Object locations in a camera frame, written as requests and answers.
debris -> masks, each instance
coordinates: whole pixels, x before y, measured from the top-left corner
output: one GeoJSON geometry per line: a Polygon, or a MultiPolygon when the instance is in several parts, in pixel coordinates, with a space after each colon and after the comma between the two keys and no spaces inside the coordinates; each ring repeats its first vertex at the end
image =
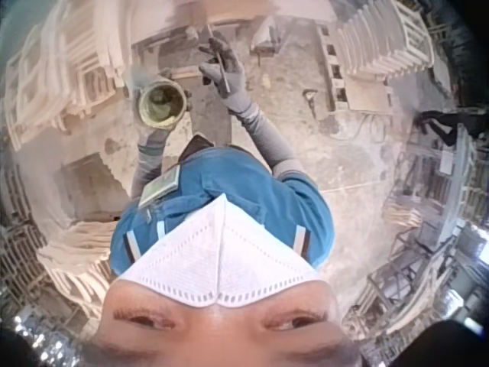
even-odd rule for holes
{"type": "Polygon", "coordinates": [[[271,84],[271,81],[270,81],[270,77],[268,76],[268,74],[263,74],[263,76],[261,77],[261,85],[265,88],[265,89],[270,89],[272,87],[272,84],[271,84]]]}
{"type": "Polygon", "coordinates": [[[309,109],[313,113],[313,118],[316,120],[316,108],[314,105],[314,97],[318,93],[317,89],[305,89],[303,90],[303,97],[309,105],[309,109]]]}

blue shirt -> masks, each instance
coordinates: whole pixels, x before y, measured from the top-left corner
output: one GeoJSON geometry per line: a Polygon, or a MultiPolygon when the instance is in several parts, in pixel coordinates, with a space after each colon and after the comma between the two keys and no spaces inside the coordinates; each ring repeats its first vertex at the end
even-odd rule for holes
{"type": "Polygon", "coordinates": [[[316,185],[305,175],[285,173],[280,180],[250,154],[234,148],[207,148],[180,166],[178,189],[147,209],[132,203],[122,214],[111,242],[110,264],[117,275],[131,266],[125,234],[134,233],[143,255],[186,216],[225,193],[277,239],[289,247],[298,226],[306,229],[303,257],[315,268],[328,257],[334,239],[331,213],[316,185]]]}

wooden board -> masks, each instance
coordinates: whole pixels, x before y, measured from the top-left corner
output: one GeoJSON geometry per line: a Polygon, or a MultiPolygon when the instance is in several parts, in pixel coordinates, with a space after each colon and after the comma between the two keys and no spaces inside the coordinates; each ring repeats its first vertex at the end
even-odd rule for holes
{"type": "Polygon", "coordinates": [[[355,79],[344,75],[345,90],[350,109],[390,114],[388,87],[382,82],[355,79]]]}

dusty floor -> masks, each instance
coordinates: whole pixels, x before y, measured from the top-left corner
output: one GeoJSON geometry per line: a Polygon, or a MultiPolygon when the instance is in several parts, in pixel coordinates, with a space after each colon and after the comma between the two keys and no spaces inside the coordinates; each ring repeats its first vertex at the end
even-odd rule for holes
{"type": "MultiPolygon", "coordinates": [[[[384,263],[394,236],[401,230],[383,222],[381,207],[393,185],[397,155],[407,140],[413,114],[417,110],[451,106],[434,90],[428,74],[419,73],[391,83],[395,114],[393,127],[387,129],[384,139],[383,122],[378,122],[380,126],[363,126],[354,115],[345,115],[338,118],[337,125],[334,124],[327,119],[325,76],[313,35],[308,22],[299,23],[280,55],[262,58],[261,65],[256,57],[249,55],[250,31],[238,29],[232,43],[245,66],[249,93],[290,141],[330,206],[336,240],[321,273],[338,295],[344,313],[361,292],[365,276],[384,263]],[[319,91],[316,95],[317,120],[302,96],[304,89],[319,91]],[[329,135],[332,130],[339,130],[334,135],[336,138],[329,135]]],[[[196,49],[176,53],[162,50],[155,48],[142,55],[149,70],[157,71],[163,66],[184,67],[205,59],[196,49]]],[[[198,100],[193,101],[193,115],[187,114],[170,136],[165,167],[176,161],[192,133],[199,130],[196,120],[206,117],[204,108],[215,103],[213,98],[202,94],[199,82],[187,87],[195,89],[194,98],[198,100]]],[[[224,115],[222,121],[214,122],[211,127],[207,125],[207,128],[220,129],[222,124],[229,123],[227,120],[229,117],[224,115]]],[[[67,228],[77,218],[76,213],[82,210],[76,204],[81,191],[79,185],[66,185],[71,181],[59,178],[63,172],[66,174],[68,164],[73,170],[77,164],[83,164],[85,157],[93,154],[96,161],[103,162],[105,166],[99,164],[97,167],[101,175],[108,177],[104,182],[115,187],[120,183],[123,190],[97,196],[103,180],[87,180],[91,190],[85,192],[91,200],[99,201],[99,210],[116,213],[127,203],[125,191],[130,189],[136,163],[137,135],[124,100],[107,106],[92,119],[73,124],[71,129],[71,135],[46,130],[17,155],[34,218],[48,236],[67,228]]],[[[251,139],[235,120],[231,121],[229,138],[232,144],[259,157],[251,139]]]]}

light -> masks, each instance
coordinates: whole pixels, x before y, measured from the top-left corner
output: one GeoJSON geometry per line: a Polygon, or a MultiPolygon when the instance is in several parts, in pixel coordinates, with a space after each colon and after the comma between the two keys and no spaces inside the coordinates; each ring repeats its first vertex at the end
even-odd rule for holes
{"type": "Polygon", "coordinates": [[[466,317],[464,320],[464,325],[472,332],[476,333],[479,336],[483,336],[484,328],[481,324],[473,321],[470,317],[466,317]]]}
{"type": "Polygon", "coordinates": [[[484,248],[482,249],[482,252],[481,252],[481,254],[479,255],[479,259],[480,259],[480,260],[481,260],[483,263],[485,263],[485,264],[489,265],[489,243],[486,243],[486,244],[484,245],[484,248]]]}

